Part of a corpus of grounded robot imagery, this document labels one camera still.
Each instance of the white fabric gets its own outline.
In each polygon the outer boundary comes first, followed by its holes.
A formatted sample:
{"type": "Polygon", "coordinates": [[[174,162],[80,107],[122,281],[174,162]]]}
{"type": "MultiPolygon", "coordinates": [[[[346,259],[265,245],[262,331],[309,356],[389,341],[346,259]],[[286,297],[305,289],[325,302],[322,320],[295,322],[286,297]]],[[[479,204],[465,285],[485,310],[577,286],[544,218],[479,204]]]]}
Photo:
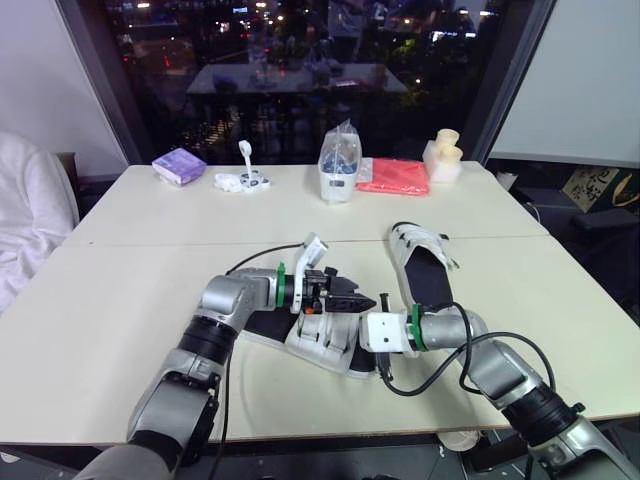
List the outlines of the white fabric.
{"type": "Polygon", "coordinates": [[[77,222],[59,160],[0,132],[0,315],[77,222]]]}

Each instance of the clear plastic bag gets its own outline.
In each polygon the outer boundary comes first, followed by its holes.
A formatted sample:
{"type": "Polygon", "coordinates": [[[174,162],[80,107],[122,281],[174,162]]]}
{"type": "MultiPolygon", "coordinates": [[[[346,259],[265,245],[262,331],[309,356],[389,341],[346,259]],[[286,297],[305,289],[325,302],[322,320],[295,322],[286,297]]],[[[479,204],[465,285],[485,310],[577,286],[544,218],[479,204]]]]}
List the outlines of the clear plastic bag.
{"type": "Polygon", "coordinates": [[[423,162],[363,158],[356,188],[365,192],[418,196],[429,193],[429,182],[423,162]]]}
{"type": "Polygon", "coordinates": [[[327,132],[318,160],[324,200],[329,203],[351,200],[361,158],[360,136],[349,120],[327,132]]]}

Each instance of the glass window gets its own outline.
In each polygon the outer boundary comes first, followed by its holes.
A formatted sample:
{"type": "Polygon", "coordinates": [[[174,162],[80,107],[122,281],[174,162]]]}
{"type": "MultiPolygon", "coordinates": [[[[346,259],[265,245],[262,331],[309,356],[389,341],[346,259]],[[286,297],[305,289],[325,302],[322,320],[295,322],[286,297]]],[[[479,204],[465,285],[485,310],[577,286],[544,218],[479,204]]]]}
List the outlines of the glass window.
{"type": "Polygon", "coordinates": [[[351,119],[366,156],[420,158],[462,130],[493,52],[499,0],[104,0],[157,154],[313,163],[351,119]]]}

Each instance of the purple box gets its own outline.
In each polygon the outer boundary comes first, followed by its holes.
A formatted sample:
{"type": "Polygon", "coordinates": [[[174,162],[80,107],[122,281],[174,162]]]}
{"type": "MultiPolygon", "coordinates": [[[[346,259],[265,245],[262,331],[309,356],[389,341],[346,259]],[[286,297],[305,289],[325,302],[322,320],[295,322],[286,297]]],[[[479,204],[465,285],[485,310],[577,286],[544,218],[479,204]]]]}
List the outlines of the purple box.
{"type": "Polygon", "coordinates": [[[184,148],[176,148],[156,158],[151,166],[163,178],[182,186],[200,177],[207,164],[184,148]]]}

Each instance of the plastic container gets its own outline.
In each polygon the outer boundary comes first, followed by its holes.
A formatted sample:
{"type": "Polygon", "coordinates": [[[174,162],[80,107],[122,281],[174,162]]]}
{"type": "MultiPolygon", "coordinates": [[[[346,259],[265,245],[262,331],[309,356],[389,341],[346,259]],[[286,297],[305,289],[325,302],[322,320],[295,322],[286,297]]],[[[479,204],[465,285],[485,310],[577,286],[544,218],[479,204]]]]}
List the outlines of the plastic container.
{"type": "Polygon", "coordinates": [[[329,203],[351,200],[361,157],[360,137],[348,120],[327,132],[318,160],[320,195],[324,200],[329,203]]]}

